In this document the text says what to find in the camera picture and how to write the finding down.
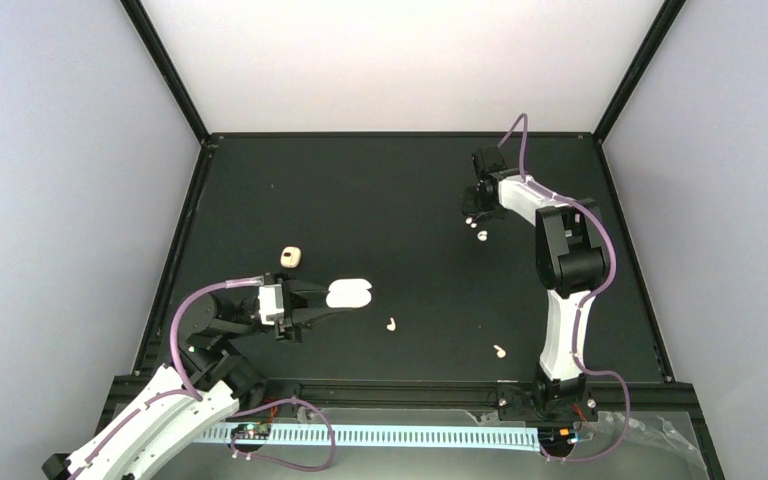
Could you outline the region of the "white earbuds charging case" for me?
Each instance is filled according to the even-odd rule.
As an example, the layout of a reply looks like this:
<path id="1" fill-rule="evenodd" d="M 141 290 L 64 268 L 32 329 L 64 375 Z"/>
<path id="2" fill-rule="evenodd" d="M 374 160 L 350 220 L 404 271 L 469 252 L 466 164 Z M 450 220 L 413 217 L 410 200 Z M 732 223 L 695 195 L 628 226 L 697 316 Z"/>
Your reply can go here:
<path id="1" fill-rule="evenodd" d="M 326 305 L 333 309 L 359 309 L 372 300 L 371 283 L 362 278 L 333 281 L 326 295 Z"/>

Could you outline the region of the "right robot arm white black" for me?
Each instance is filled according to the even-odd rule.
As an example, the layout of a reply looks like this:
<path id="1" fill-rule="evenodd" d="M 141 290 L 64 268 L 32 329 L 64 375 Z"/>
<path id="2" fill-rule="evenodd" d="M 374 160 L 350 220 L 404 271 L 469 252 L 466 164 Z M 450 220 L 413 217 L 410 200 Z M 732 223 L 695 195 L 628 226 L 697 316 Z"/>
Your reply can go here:
<path id="1" fill-rule="evenodd" d="M 535 266 L 548 295 L 543 350 L 529 392 L 532 410 L 556 419 L 583 399 L 582 367 L 586 326 L 596 290 L 608 279 L 612 261 L 594 218 L 591 200 L 573 202 L 507 166 L 501 149 L 485 147 L 471 156 L 477 184 L 464 193 L 468 226 L 514 213 L 535 229 Z"/>

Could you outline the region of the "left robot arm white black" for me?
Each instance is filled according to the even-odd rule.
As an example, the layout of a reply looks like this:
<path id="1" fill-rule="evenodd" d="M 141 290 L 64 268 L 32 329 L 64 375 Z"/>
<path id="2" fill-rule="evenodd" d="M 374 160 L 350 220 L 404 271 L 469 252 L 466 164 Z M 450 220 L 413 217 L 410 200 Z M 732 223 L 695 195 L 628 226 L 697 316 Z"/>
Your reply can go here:
<path id="1" fill-rule="evenodd" d="M 48 479 L 151 479 L 214 425 L 284 405 L 314 415 L 296 396 L 268 399 L 265 377 L 234 346 L 236 338 L 273 332 L 298 342 L 303 331 L 372 300 L 362 278 L 323 287 L 286 274 L 209 284 L 187 296 L 168 331 L 169 361 L 84 446 L 55 453 L 43 464 Z"/>

